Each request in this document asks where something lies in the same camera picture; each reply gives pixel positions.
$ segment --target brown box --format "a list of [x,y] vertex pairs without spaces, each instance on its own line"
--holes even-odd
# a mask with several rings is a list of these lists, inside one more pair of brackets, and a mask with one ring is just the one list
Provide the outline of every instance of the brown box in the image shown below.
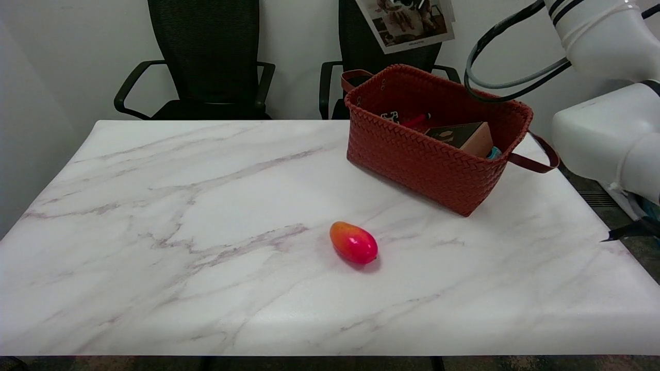
[[425,134],[477,157],[486,158],[493,148],[493,140],[487,122],[434,127],[427,130]]

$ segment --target basket handle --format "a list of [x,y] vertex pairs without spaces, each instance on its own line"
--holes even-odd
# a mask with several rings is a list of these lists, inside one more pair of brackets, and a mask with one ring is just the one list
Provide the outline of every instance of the basket handle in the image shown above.
[[540,162],[536,162],[530,158],[515,153],[511,153],[509,155],[509,162],[511,162],[512,164],[516,164],[521,168],[525,168],[540,174],[545,174],[550,170],[559,167],[559,163],[561,162],[561,160],[559,159],[559,155],[557,154],[557,152],[555,152],[554,149],[552,149],[552,147],[548,144],[548,142],[546,142],[545,140],[543,140],[543,138],[539,137],[538,135],[532,132],[528,131],[528,133],[531,134],[532,138],[536,140],[536,142],[543,149],[543,152],[545,152],[545,154],[548,156],[548,159],[550,160],[550,165],[541,164]]
[[355,86],[353,86],[348,80],[363,76],[373,77],[374,74],[369,71],[365,71],[363,69],[353,69],[342,73],[341,88],[344,89],[345,92],[350,92],[351,90],[355,89]]

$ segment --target chair armrest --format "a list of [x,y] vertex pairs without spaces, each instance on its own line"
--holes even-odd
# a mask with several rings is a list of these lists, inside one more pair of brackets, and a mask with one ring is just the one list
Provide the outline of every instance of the chair armrest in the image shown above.
[[447,77],[449,78],[449,80],[455,83],[459,83],[459,84],[461,83],[461,78],[458,76],[458,72],[455,69],[451,67],[439,66],[439,65],[433,66],[433,69],[439,69],[441,71],[445,71],[445,73],[447,73]]
[[262,66],[263,72],[261,73],[259,87],[257,87],[254,108],[259,112],[266,112],[266,96],[268,96],[268,90],[271,87],[271,81],[273,81],[275,65],[272,63],[257,62],[257,66]]
[[137,79],[149,68],[151,65],[163,65],[165,61],[144,61],[137,65],[137,67],[131,72],[130,75],[126,78],[126,81],[122,84],[121,88],[115,96],[115,109],[123,114],[129,114],[135,116],[139,119],[150,119],[149,116],[141,114],[138,111],[131,110],[124,106],[124,101],[126,101],[126,96],[131,92],[133,85],[137,82]]
[[332,79],[332,68],[341,66],[342,61],[325,62],[321,66],[321,82],[319,83],[319,112],[322,119],[328,119],[330,111],[328,101],[330,100],[330,80]]

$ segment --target mango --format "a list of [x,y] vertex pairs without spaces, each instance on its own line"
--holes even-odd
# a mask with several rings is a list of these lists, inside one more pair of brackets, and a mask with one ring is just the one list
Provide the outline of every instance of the mango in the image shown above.
[[369,264],[378,255],[376,239],[364,229],[347,222],[330,227],[330,241],[341,257],[357,264]]

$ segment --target blue object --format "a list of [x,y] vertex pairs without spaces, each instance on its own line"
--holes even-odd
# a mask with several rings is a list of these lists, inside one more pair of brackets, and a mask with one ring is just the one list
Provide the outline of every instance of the blue object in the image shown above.
[[498,158],[499,156],[502,155],[502,152],[498,147],[493,147],[493,149],[490,151],[490,154],[488,154],[488,157],[486,157],[489,160],[494,160]]

